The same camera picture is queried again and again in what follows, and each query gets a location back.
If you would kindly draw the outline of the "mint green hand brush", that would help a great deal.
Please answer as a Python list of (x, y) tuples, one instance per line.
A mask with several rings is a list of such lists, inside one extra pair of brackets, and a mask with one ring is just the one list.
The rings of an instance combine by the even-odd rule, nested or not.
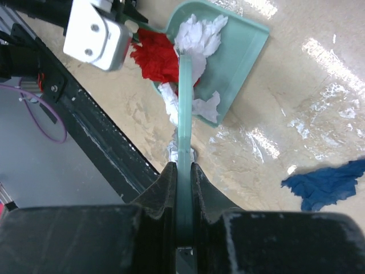
[(178, 248), (193, 245), (193, 196), (190, 178), (190, 143), (192, 136), (192, 59), (181, 55), (179, 59), (179, 106), (177, 125), (177, 184), (176, 184), (176, 245)]

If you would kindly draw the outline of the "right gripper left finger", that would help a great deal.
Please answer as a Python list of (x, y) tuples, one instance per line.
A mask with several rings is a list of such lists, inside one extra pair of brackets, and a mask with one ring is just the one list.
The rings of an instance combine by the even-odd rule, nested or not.
[(176, 165), (122, 205), (16, 209), (1, 221), (2, 273), (175, 273)]

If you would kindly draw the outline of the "mint green dustpan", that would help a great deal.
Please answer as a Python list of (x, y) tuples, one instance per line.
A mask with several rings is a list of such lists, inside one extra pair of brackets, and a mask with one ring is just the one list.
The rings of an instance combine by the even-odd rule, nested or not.
[(220, 95), (217, 106), (217, 123), (212, 123), (200, 115), (194, 115), (212, 127), (218, 126), (244, 81), (248, 77), (255, 61), (263, 49), (269, 29), (259, 23), (245, 19), (229, 10), (207, 1), (185, 1), (177, 6), (164, 30), (156, 30), (145, 24), (139, 28), (164, 33), (175, 44), (180, 25), (194, 14), (199, 21), (213, 21), (219, 15), (228, 17), (228, 22), (220, 31), (221, 44), (217, 51), (208, 57), (206, 69), (198, 81), (193, 80), (193, 98), (208, 100), (215, 91)]

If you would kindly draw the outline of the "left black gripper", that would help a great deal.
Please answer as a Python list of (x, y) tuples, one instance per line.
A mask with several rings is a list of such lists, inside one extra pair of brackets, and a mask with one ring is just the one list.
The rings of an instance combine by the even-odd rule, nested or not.
[(113, 0), (111, 9), (111, 20), (116, 23), (124, 24), (127, 20), (140, 25), (148, 24), (148, 19), (143, 16), (136, 8), (136, 1), (131, 0)]

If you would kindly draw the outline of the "red paper scrap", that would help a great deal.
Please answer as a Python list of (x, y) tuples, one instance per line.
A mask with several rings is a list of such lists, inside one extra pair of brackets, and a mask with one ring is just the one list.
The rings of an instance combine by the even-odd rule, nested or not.
[(130, 57), (141, 69), (144, 79), (159, 83), (179, 81), (179, 61), (174, 44), (164, 33), (139, 28), (138, 42), (133, 43)]

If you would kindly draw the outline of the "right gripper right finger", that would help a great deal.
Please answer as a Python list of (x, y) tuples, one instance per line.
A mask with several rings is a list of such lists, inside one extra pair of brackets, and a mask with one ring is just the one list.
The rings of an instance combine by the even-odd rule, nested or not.
[(363, 273), (364, 235), (340, 213), (245, 211), (191, 166), (196, 273)]

